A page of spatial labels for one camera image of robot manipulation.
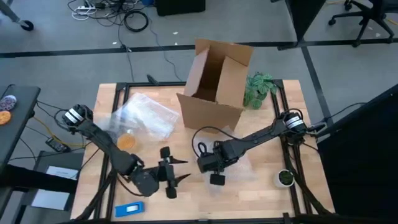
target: blue object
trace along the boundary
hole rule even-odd
[[[115,207],[115,217],[125,217],[144,212],[144,202],[134,202],[127,205],[120,205]]]
[[[142,4],[145,6],[153,6],[155,0],[141,0]]]

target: orange object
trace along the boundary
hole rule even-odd
[[[11,120],[11,113],[8,111],[0,112],[0,125],[7,124]]]
[[[117,145],[120,150],[132,149],[136,145],[136,138],[129,133],[122,134],[118,138]]]

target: blue block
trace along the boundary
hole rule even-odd
[[[125,217],[144,212],[144,202],[133,202],[127,205],[120,205],[115,207],[115,217]]]

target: chair leg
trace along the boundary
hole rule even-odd
[[[357,1],[351,1],[352,4],[354,4],[356,7],[358,7],[362,11],[368,11],[371,10],[371,8],[364,6],[363,4],[357,2]]]
[[[381,27],[383,27],[383,29],[385,29],[388,34],[390,34],[390,40],[392,40],[392,38],[394,37],[394,32],[391,30],[391,28],[386,24],[386,22],[384,22],[381,19],[376,19],[375,20],[377,22],[377,24],[379,24]]]
[[[361,45],[361,38],[363,36],[363,33],[365,32],[366,27],[368,26],[368,23],[369,23],[369,19],[364,18],[361,31],[359,32],[358,37],[356,38],[355,42],[353,43],[353,47],[357,47],[357,46]]]
[[[363,12],[347,12],[338,15],[334,15],[331,19],[341,18],[341,17],[356,17],[356,16],[365,16]]]

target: green plant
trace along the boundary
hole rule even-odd
[[[279,180],[284,185],[290,185],[294,181],[294,176],[290,171],[283,170],[279,173]]]
[[[268,91],[275,95],[276,90],[276,85],[272,81],[270,74],[256,72],[253,77],[247,78],[243,106],[251,105],[253,109],[258,110],[262,105],[262,101],[267,97]]]

